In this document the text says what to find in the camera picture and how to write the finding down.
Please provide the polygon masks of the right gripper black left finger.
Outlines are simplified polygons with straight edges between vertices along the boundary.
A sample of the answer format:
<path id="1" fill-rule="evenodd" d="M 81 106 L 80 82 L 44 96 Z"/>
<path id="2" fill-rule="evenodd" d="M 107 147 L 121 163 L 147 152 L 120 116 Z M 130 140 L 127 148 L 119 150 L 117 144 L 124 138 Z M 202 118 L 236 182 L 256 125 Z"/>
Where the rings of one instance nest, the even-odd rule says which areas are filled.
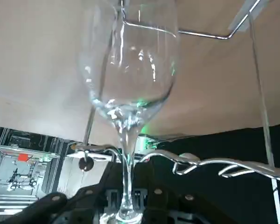
<path id="1" fill-rule="evenodd" d="M 122 197 L 122 165 L 109 162 L 99 183 L 72 198 L 55 192 L 7 218 L 8 224 L 94 224 L 104 212 L 117 213 Z"/>

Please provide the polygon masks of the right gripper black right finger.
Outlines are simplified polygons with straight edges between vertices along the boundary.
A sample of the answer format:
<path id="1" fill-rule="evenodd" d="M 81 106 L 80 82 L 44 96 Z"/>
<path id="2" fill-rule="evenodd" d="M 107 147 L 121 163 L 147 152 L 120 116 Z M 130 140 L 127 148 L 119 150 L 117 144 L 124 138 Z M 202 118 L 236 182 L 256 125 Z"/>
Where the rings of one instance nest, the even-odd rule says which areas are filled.
<path id="1" fill-rule="evenodd" d="M 158 180 L 151 162 L 139 162 L 133 174 L 133 190 L 144 194 L 140 206 L 142 224 L 235 224 L 205 198 L 179 193 Z"/>

